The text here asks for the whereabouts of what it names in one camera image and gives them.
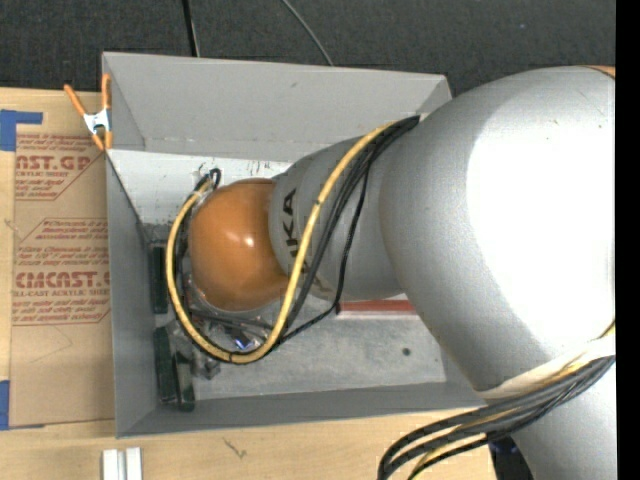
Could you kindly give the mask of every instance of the orange clip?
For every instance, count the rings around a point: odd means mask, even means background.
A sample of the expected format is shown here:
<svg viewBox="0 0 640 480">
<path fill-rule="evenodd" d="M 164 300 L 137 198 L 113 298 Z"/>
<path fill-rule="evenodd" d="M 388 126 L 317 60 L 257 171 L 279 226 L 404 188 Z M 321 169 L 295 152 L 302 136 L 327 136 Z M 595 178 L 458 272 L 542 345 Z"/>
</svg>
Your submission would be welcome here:
<svg viewBox="0 0 640 480">
<path fill-rule="evenodd" d="M 91 132 L 91 138 L 100 151 L 111 149 L 113 144 L 113 132 L 111 131 L 111 76 L 108 73 L 102 75 L 102 110 L 97 114 L 88 114 L 84 105 L 78 98 L 73 88 L 65 84 L 64 92 L 67 93 L 73 107 L 84 119 L 87 128 Z M 99 127 L 104 128 L 104 139 L 97 134 Z"/>
</svg>

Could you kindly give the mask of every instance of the wire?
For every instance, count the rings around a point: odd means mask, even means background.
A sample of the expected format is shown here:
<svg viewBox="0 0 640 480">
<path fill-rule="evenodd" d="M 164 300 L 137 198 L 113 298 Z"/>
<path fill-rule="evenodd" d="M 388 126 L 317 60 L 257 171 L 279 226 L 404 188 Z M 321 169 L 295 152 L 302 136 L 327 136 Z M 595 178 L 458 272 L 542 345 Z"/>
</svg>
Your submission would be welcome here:
<svg viewBox="0 0 640 480">
<path fill-rule="evenodd" d="M 331 304 L 329 309 L 327 309 L 326 311 L 324 311 L 320 315 L 316 316 L 315 318 L 312 318 L 308 322 L 305 322 L 304 324 L 300 325 L 297 329 L 294 329 L 293 331 L 291 331 L 289 334 L 283 336 L 283 338 L 280 340 L 278 345 L 282 345 L 284 342 L 290 340 L 291 338 L 297 336 L 301 332 L 307 330 L 311 326 L 313 326 L 313 325 L 317 324 L 318 322 L 320 322 L 321 320 L 325 319 L 327 316 L 329 316 L 336 309 L 336 307 L 340 303 L 340 298 L 342 297 L 342 290 L 344 288 L 344 278 L 345 278 L 346 269 L 347 269 L 347 260 L 349 259 L 349 252 L 351 251 L 351 244 L 353 243 L 353 237 L 355 235 L 355 231 L 356 231 L 356 228 L 358 226 L 358 221 L 360 219 L 360 214 L 362 213 L 362 206 L 364 204 L 365 195 L 366 195 L 366 192 L 367 192 L 367 180 L 369 178 L 369 169 L 370 169 L 370 167 L 371 167 L 371 163 L 368 163 L 367 164 L 366 174 L 365 174 L 365 177 L 364 177 L 364 182 L 362 184 L 362 189 L 360 190 L 360 198 L 358 200 L 358 205 L 357 205 L 356 210 L 354 212 L 353 219 L 351 220 L 351 225 L 349 226 L 349 232 L 347 234 L 347 240 L 345 242 L 344 250 L 342 252 L 342 261 L 340 262 L 340 273 L 338 275 L 338 287 L 336 289 L 336 294 L 335 294 L 333 303 Z M 307 279 L 313 279 L 314 277 L 315 277 L 315 272 L 313 272 L 313 271 L 310 271 L 307 274 Z M 301 301 L 303 301 L 304 298 L 301 298 L 300 296 L 298 296 L 298 300 L 296 302 L 297 303 L 301 303 Z"/>
<path fill-rule="evenodd" d="M 414 469 L 412 473 L 412 478 L 414 478 L 420 471 L 435 463 L 432 459 L 436 455 L 440 457 L 443 448 L 448 448 L 449 445 L 460 439 L 486 434 L 487 439 L 493 441 L 521 430 L 548 414 L 552 409 L 589 389 L 602 378 L 614 362 L 615 357 L 595 359 L 579 370 L 570 371 L 551 384 L 527 395 L 507 399 L 493 406 L 448 418 L 411 432 L 394 443 L 384 454 L 378 467 L 378 479 L 389 478 L 403 464 L 427 453 L 428 455 Z M 453 429 L 444 436 L 432 438 L 393 458 L 403 448 L 418 439 L 447 428 Z M 446 452 L 446 454 L 452 456 L 462 451 L 465 451 L 465 446 L 458 447 L 457 451 Z"/>
<path fill-rule="evenodd" d="M 191 4 L 189 0 L 180 0 L 182 2 L 182 13 L 184 14 L 184 22 L 187 26 L 187 34 L 189 36 L 189 49 L 192 57 L 200 57 L 200 44 L 196 36 L 196 27 L 191 17 Z"/>
<path fill-rule="evenodd" d="M 320 215 L 320 210 L 322 209 L 326 199 L 328 198 L 331 190 L 334 185 L 338 181 L 338 178 L 345 171 L 345 169 L 349 166 L 351 161 L 358 156 L 358 154 L 369 144 L 371 143 L 378 135 L 380 135 L 387 128 L 392 126 L 393 123 L 381 126 L 376 128 L 372 132 L 368 133 L 364 137 L 360 138 L 352 147 L 347 151 L 347 153 L 342 157 L 338 165 L 334 168 L 334 170 L 329 175 L 325 184 L 318 194 L 317 200 L 314 202 L 314 205 L 311 209 L 311 213 L 308 217 L 307 224 L 304 228 L 304 232 L 302 234 L 302 238 L 300 240 L 298 254 L 296 255 L 296 259 L 293 264 L 293 269 L 291 273 L 291 277 L 289 279 L 289 284 L 287 285 L 287 290 L 285 292 L 284 300 L 282 302 L 282 306 L 280 308 L 280 312 L 278 317 L 276 318 L 276 322 L 274 324 L 273 329 L 265 339 L 264 343 L 257 347 L 256 349 L 246 352 L 246 353 L 234 353 L 229 350 L 225 350 L 214 343 L 212 343 L 206 336 L 203 336 L 198 329 L 193 325 L 189 316 L 187 315 L 184 307 L 182 306 L 182 301 L 180 295 L 176 288 L 175 283 L 175 259 L 174 259 L 174 250 L 176 246 L 176 238 L 180 232 L 182 222 L 185 220 L 185 217 L 191 212 L 192 208 L 195 204 L 205 195 L 206 191 L 209 189 L 210 181 L 203 183 L 203 185 L 194 191 L 194 193 L 187 199 L 186 203 L 178 212 L 176 219 L 171 226 L 171 230 L 169 232 L 169 237 L 167 239 L 167 254 L 165 258 L 165 276 L 167 279 L 167 287 L 169 290 L 169 295 L 171 297 L 171 301 L 173 302 L 174 309 L 178 316 L 178 319 L 182 323 L 187 334 L 193 339 L 193 341 L 200 346 L 205 352 L 214 358 L 235 364 L 248 364 L 258 359 L 264 357 L 276 342 L 282 336 L 283 329 L 287 323 L 287 317 L 289 315 L 289 311 L 291 309 L 291 305 L 293 302 L 293 298 L 295 296 L 295 292 L 298 286 L 298 281 L 302 274 L 302 269 L 304 267 L 304 261 L 307 254 L 307 250 L 310 246 L 311 236 L 313 234 L 314 228 L 316 226 L 316 222 Z"/>
<path fill-rule="evenodd" d="M 302 25 L 304 27 L 304 29 L 307 31 L 307 34 L 309 34 L 309 37 L 311 37 L 311 39 L 313 40 L 313 42 L 315 43 L 315 45 L 318 47 L 318 50 L 320 50 L 320 53 L 322 54 L 322 56 L 324 57 L 324 60 L 327 62 L 327 64 L 329 66 L 335 66 L 335 64 L 333 63 L 333 61 L 331 60 L 331 57 L 329 57 L 329 54 L 327 53 L 327 51 L 323 48 L 322 44 L 320 43 L 320 40 L 316 37 L 316 35 L 313 33 L 313 30 L 311 30 L 311 27 L 309 27 L 309 25 L 307 25 L 307 22 L 304 21 L 304 19 L 302 18 L 302 16 L 300 16 L 300 13 L 298 11 L 295 10 L 295 8 L 289 3 L 288 0 L 280 0 L 284 6 L 289 10 L 289 12 L 291 14 L 293 14 L 293 16 L 298 20 L 298 22 L 300 23 L 300 25 Z"/>
<path fill-rule="evenodd" d="M 433 454 L 426 454 L 421 460 L 420 462 L 418 462 L 418 464 L 416 464 L 416 467 L 414 468 L 414 470 L 411 472 L 411 475 L 409 475 L 409 478 L 407 480 L 415 480 L 418 478 L 418 475 L 420 473 L 422 473 L 425 469 L 433 466 L 434 464 L 437 464 L 438 462 L 448 459 L 450 457 L 454 457 L 460 453 L 464 453 L 464 452 L 468 452 L 471 450 L 475 450 L 476 448 L 479 448 L 480 446 L 484 446 L 485 444 L 487 444 L 488 439 L 486 437 L 480 438 L 476 441 L 473 441 L 472 443 L 463 445 L 463 446 L 459 446 L 457 448 L 454 448 L 453 450 L 444 452 L 444 453 L 437 453 L 434 452 Z"/>
<path fill-rule="evenodd" d="M 300 310 L 302 309 L 302 306 L 304 304 L 304 301 L 307 297 L 307 295 L 309 294 L 310 290 L 311 290 L 311 286 L 313 285 L 313 282 L 315 280 L 315 276 L 316 273 L 318 272 L 319 268 L 320 268 L 320 263 L 324 257 L 324 253 L 327 249 L 327 246 L 329 244 L 330 239 L 333 236 L 333 232 L 335 230 L 335 227 L 337 226 L 340 216 L 342 214 L 342 211 L 344 210 L 344 208 L 346 207 L 351 194 L 353 193 L 353 191 L 355 190 L 357 184 L 360 182 L 360 180 L 367 175 L 368 176 L 368 172 L 369 169 L 372 165 L 373 162 L 375 162 L 380 155 L 382 155 L 382 153 L 384 153 L 384 151 L 395 141 L 397 140 L 399 137 L 401 137 L 402 135 L 404 135 L 407 131 L 411 130 L 412 128 L 414 128 L 419 122 L 419 116 L 412 116 L 406 119 L 402 119 L 400 121 L 397 121 L 396 123 L 394 123 L 393 125 L 391 125 L 389 128 L 387 128 L 384 132 L 382 132 L 378 137 L 376 137 L 376 139 L 374 141 L 371 142 L 371 144 L 369 144 L 367 146 L 367 150 L 366 154 L 365 151 L 363 151 L 363 154 L 360 155 L 358 157 L 358 159 L 354 162 L 354 165 L 351 169 L 351 171 L 349 172 L 349 174 L 347 175 L 341 189 L 340 192 L 338 194 L 338 196 L 336 197 L 336 200 L 333 203 L 333 206 L 331 208 L 331 211 L 329 213 L 329 217 L 327 219 L 327 224 L 325 226 L 325 229 L 323 231 L 322 236 L 320 237 L 320 240 L 318 241 L 317 247 L 316 247 L 316 252 L 315 255 L 313 257 L 313 260 L 311 262 L 311 265 L 309 266 L 308 269 L 308 273 L 307 276 L 305 278 L 305 281 L 300 289 L 300 294 L 298 295 L 298 299 L 296 300 L 296 303 L 294 305 L 294 307 L 291 310 L 290 313 L 290 319 L 288 324 L 291 324 L 291 322 L 293 322 Z M 359 202 L 359 206 L 362 205 L 362 203 L 364 202 L 364 193 L 361 192 L 361 201 Z M 343 263 L 346 264 L 346 260 L 344 258 L 345 254 L 343 253 Z M 342 281 L 344 280 L 344 273 L 342 273 L 339 276 L 339 286 L 341 285 Z M 339 302 L 339 297 L 335 299 L 334 305 L 337 306 Z M 332 306 L 331 308 L 329 308 L 328 311 L 326 311 L 326 315 L 328 316 L 333 310 L 334 310 L 334 306 Z"/>
</svg>

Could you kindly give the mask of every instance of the blue tape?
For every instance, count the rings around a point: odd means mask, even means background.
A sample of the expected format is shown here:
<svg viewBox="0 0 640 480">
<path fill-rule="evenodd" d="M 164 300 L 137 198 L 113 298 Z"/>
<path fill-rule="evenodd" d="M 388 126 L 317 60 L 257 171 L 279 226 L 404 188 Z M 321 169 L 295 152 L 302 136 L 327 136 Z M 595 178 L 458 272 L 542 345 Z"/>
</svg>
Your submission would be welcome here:
<svg viewBox="0 0 640 480">
<path fill-rule="evenodd" d="M 0 430 L 9 430 L 9 381 L 0 381 Z"/>
<path fill-rule="evenodd" d="M 16 150 L 18 124 L 42 124 L 42 112 L 0 110 L 0 151 Z"/>
</svg>

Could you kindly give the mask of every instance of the yellow cable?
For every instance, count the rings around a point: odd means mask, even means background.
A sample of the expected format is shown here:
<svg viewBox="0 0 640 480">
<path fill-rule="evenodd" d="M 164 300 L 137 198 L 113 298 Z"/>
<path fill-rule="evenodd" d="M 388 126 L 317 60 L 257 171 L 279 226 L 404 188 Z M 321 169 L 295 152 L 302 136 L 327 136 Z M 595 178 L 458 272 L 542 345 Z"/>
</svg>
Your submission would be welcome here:
<svg viewBox="0 0 640 480">
<path fill-rule="evenodd" d="M 273 329 L 267 336 L 267 339 L 264 341 L 262 345 L 258 348 L 250 351 L 250 352 L 230 352 L 221 347 L 218 347 L 212 344 L 208 339 L 206 339 L 196 327 L 191 322 L 189 316 L 187 315 L 185 309 L 182 307 L 182 303 L 180 301 L 180 296 L 178 295 L 178 290 L 176 289 L 175 279 L 174 279 L 174 254 L 173 251 L 175 249 L 176 237 L 178 235 L 178 230 L 184 220 L 185 216 L 191 210 L 191 208 L 196 204 L 196 202 L 202 197 L 205 191 L 209 188 L 209 184 L 205 183 L 203 187 L 201 187 L 197 192 L 191 195 L 187 202 L 183 205 L 183 207 L 178 212 L 176 219 L 171 226 L 171 231 L 169 232 L 169 238 L 167 239 L 167 254 L 165 261 L 165 276 L 167 278 L 167 286 L 169 289 L 169 295 L 171 296 L 171 300 L 173 302 L 174 308 L 176 310 L 176 314 L 178 319 L 182 323 L 185 331 L 189 336 L 209 355 L 215 357 L 216 359 L 220 359 L 221 361 L 235 363 L 235 364 L 248 364 L 257 361 L 264 357 L 275 345 L 278 336 L 282 329 L 284 328 L 287 318 L 289 316 L 289 312 L 291 310 L 291 305 L 293 303 L 293 299 L 295 296 L 296 288 L 298 286 L 298 281 L 300 279 L 300 275 L 302 273 L 302 269 L 304 266 L 304 260 L 307 255 L 307 250 L 311 243 L 311 236 L 313 234 L 313 230 L 315 228 L 316 222 L 318 220 L 318 216 L 320 215 L 320 210 L 324 205 L 327 197 L 334 185 L 336 184 L 340 175 L 347 168 L 349 163 L 353 160 L 353 158 L 362 151 L 367 144 L 373 141 L 378 135 L 384 132 L 387 128 L 392 126 L 395 123 L 388 123 L 386 125 L 380 126 L 368 133 L 360 140 L 358 140 L 352 147 L 347 151 L 347 153 L 342 157 L 338 165 L 331 172 L 327 181 L 325 182 L 320 194 L 318 194 L 318 198 L 316 199 L 313 208 L 311 210 L 311 214 L 307 220 L 307 224 L 304 228 L 304 232 L 302 233 L 302 238 L 300 239 L 298 253 L 296 255 L 295 262 L 293 264 L 293 270 L 291 273 L 291 277 L 289 278 L 289 284 L 287 285 L 287 290 L 285 292 L 284 300 L 282 302 L 282 306 L 280 307 L 280 312 L 278 313 L 278 317 L 276 319 L 275 325 Z"/>
</svg>

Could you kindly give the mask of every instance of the cable bundle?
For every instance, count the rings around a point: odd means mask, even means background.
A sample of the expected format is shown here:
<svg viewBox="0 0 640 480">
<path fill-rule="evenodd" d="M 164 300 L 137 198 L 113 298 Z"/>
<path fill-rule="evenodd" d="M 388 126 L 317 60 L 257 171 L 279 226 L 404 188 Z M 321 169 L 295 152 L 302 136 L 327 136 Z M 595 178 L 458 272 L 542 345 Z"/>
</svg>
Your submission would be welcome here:
<svg viewBox="0 0 640 480">
<path fill-rule="evenodd" d="M 605 336 L 612 333 L 613 328 L 614 325 Z M 415 430 L 396 441 L 386 451 L 378 466 L 377 479 L 388 479 L 398 468 L 423 455 L 409 476 L 409 480 L 413 480 L 441 460 L 521 430 L 589 389 L 602 378 L 615 360 L 613 354 L 587 362 L 575 361 L 541 388 Z M 447 430 L 443 435 L 434 436 Z M 426 441 L 403 452 L 425 438 Z"/>
</svg>

